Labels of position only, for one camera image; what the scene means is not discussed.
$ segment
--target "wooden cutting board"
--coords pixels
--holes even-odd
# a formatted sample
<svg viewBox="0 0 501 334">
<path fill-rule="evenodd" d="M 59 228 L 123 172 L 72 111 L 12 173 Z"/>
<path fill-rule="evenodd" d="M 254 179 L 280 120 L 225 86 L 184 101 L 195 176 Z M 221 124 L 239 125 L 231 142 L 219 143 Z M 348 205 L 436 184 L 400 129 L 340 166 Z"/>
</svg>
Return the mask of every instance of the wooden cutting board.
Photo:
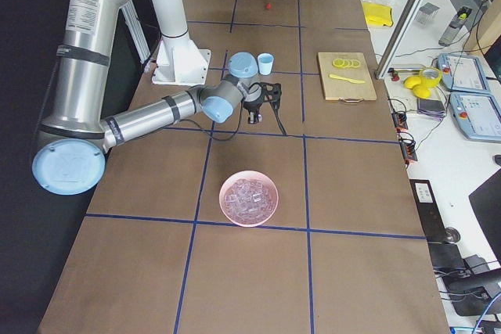
<svg viewBox="0 0 501 334">
<path fill-rule="evenodd" d="M 373 80 L 367 69 L 366 60 L 361 52 L 319 52 L 320 77 L 323 95 L 327 101 L 375 101 L 377 99 Z M 358 68 L 338 68 L 333 65 L 335 59 L 357 59 Z M 364 84 L 330 78 L 329 74 L 364 80 Z"/>
</svg>

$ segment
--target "bowl of ice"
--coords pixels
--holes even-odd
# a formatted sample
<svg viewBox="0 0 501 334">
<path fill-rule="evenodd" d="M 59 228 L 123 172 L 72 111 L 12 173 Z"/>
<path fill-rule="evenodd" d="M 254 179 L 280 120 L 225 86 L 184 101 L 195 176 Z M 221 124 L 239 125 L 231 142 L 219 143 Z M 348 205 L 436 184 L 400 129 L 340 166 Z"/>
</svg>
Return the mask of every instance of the bowl of ice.
<svg viewBox="0 0 501 334">
<path fill-rule="evenodd" d="M 279 203 L 272 179 L 257 171 L 241 171 L 230 176 L 219 191 L 223 214 L 234 224 L 255 227 L 265 223 Z"/>
</svg>

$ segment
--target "metal pole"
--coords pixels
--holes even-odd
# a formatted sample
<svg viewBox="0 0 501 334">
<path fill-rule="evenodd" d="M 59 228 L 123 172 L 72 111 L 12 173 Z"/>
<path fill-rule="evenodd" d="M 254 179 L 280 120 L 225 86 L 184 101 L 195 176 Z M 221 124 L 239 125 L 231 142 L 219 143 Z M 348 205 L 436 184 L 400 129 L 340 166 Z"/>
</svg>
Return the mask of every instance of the metal pole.
<svg viewBox="0 0 501 334">
<path fill-rule="evenodd" d="M 408 0 L 407 4 L 405 4 L 405 8 L 402 12 L 402 15 L 400 16 L 400 20 L 398 20 L 397 25 L 395 26 L 395 30 L 391 35 L 388 46 L 384 50 L 381 61 L 377 66 L 376 72 L 374 73 L 374 76 L 376 76 L 376 78 L 382 79 L 388 72 L 391 61 L 395 57 L 397 49 L 400 46 L 405 33 L 409 29 L 411 22 L 416 17 L 422 1 L 423 0 Z"/>
</svg>

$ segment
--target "robotic arm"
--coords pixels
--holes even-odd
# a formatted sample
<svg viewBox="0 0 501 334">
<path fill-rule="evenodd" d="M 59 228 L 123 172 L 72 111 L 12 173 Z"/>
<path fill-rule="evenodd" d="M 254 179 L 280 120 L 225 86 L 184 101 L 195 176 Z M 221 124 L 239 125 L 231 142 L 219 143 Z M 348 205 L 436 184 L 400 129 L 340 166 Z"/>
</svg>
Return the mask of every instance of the robotic arm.
<svg viewBox="0 0 501 334">
<path fill-rule="evenodd" d="M 222 123 L 243 102 L 249 123 L 260 120 L 259 107 L 270 102 L 276 114 L 280 85 L 259 82 L 258 65 L 248 52 L 229 60 L 229 74 L 215 87 L 204 86 L 207 56 L 189 39 L 182 0 L 153 0 L 163 36 L 158 75 L 189 90 L 101 120 L 104 89 L 120 7 L 128 0 L 70 0 L 66 33 L 58 48 L 59 69 L 52 114 L 38 128 L 32 171 L 50 192 L 73 195 L 103 176 L 110 148 L 175 124 L 203 111 Z"/>
</svg>

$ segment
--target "white table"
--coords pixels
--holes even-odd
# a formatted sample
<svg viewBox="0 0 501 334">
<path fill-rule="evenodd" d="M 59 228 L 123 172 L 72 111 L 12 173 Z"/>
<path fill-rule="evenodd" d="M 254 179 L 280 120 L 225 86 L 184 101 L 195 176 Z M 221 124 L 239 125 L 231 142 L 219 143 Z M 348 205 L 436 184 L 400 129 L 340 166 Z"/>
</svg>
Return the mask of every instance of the white table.
<svg viewBox="0 0 501 334">
<path fill-rule="evenodd" d="M 394 18 L 393 27 L 369 28 L 374 51 L 379 58 L 386 48 L 398 18 L 402 15 L 407 0 L 373 1 L 379 1 L 391 6 Z M 449 0 L 424 0 L 425 2 L 433 3 L 440 9 L 426 28 L 422 28 L 418 23 L 413 22 L 402 40 L 397 56 L 420 49 L 441 48 L 438 39 L 456 10 Z M 463 29 L 458 37 L 465 35 L 466 32 L 466 29 Z M 430 66 L 432 60 L 440 53 L 460 51 L 462 42 L 465 42 L 466 38 L 447 48 L 396 57 L 392 62 L 392 66 L 395 64 L 423 64 L 424 66 Z M 493 77 L 494 73 L 483 59 L 482 64 L 486 74 Z M 401 75 L 400 81 L 392 81 L 389 77 L 386 77 L 387 91 L 390 98 L 403 101 L 408 110 L 415 110 L 416 97 L 413 96 L 410 90 L 403 87 L 405 78 L 406 75 Z M 489 84 L 498 102 L 501 102 L 501 86 L 497 81 L 489 81 Z M 444 95 L 437 89 L 433 90 L 431 98 L 445 101 Z M 402 108 L 397 102 L 392 104 L 397 110 Z M 409 133 L 413 135 L 416 144 L 419 145 L 421 140 L 437 125 L 438 120 L 410 112 L 407 122 Z M 456 126 L 456 121 L 452 117 L 451 110 L 449 110 L 447 117 L 433 130 L 416 153 L 419 161 L 410 164 L 407 170 L 408 176 L 411 179 L 427 179 L 431 182 L 444 225 L 456 228 L 461 234 L 462 239 L 457 245 L 462 257 L 477 254 L 485 258 L 486 261 L 495 260 L 491 247 L 474 215 L 468 196 L 499 169 L 492 157 L 495 154 L 501 154 L 501 144 L 473 142 L 466 139 Z M 498 264 L 491 264 L 490 268 L 497 268 L 498 266 Z M 450 325 L 474 325 L 474 318 L 458 316 L 450 302 L 444 302 L 444 307 Z"/>
</svg>

